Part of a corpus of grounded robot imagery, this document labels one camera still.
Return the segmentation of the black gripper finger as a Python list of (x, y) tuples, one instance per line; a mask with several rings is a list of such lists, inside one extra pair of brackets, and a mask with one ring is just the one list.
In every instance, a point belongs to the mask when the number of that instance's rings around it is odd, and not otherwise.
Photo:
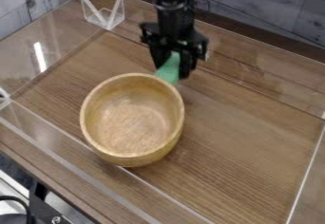
[(170, 58), (170, 45), (168, 44), (151, 44), (150, 53), (154, 61), (155, 68), (160, 68)]
[(188, 51), (183, 50), (180, 52), (180, 63), (179, 63), (179, 78), (186, 79), (191, 71), (196, 67), (196, 56)]

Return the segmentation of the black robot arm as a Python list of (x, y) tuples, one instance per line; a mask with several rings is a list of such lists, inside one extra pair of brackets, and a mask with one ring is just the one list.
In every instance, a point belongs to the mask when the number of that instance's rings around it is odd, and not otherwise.
[(158, 22), (142, 22), (140, 41), (148, 45), (155, 69), (175, 58), (175, 76), (183, 80), (196, 67), (198, 60), (207, 60), (209, 38), (194, 27), (194, 0), (154, 0)]

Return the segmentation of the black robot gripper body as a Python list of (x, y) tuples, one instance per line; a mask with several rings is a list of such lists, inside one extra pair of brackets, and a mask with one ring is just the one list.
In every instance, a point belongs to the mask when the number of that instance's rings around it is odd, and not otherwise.
[(155, 6), (158, 22), (142, 22), (140, 41), (148, 45), (168, 44), (170, 52), (188, 50), (198, 59), (209, 56), (209, 39), (194, 28), (194, 10), (187, 3), (176, 6)]

